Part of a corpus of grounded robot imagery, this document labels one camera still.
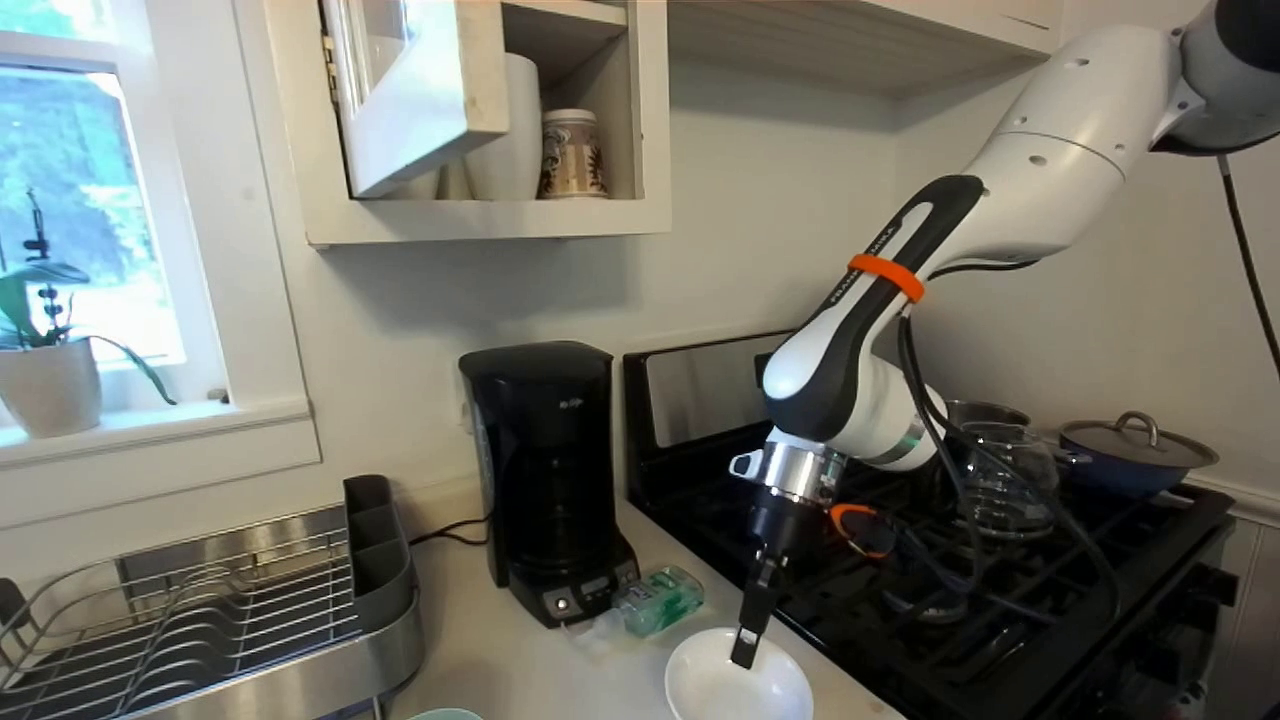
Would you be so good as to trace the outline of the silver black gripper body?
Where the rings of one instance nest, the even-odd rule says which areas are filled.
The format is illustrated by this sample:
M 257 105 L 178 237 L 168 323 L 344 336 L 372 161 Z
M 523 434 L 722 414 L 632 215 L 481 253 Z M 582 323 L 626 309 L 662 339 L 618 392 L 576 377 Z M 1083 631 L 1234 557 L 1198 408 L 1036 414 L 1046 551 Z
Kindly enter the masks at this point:
M 770 428 L 760 448 L 737 452 L 727 477 L 754 484 L 765 500 L 754 505 L 754 540 L 766 561 L 782 561 L 798 514 L 823 508 L 843 473 L 843 454 L 820 439 L 787 434 Z

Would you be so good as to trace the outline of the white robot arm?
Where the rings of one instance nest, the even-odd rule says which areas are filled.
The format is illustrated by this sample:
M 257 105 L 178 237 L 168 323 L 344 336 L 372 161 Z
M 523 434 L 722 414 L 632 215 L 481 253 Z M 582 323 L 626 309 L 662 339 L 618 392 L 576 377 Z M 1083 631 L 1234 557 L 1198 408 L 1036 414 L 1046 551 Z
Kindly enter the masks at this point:
M 737 454 L 766 493 L 765 540 L 727 660 L 754 662 L 792 519 L 843 460 L 908 473 L 941 452 L 932 392 L 870 353 L 932 275 L 1068 247 L 1143 153 L 1228 155 L 1276 132 L 1280 0 L 1208 0 L 1183 29 L 1093 29 L 1042 61 L 975 161 L 925 184 L 766 354 L 770 431 Z

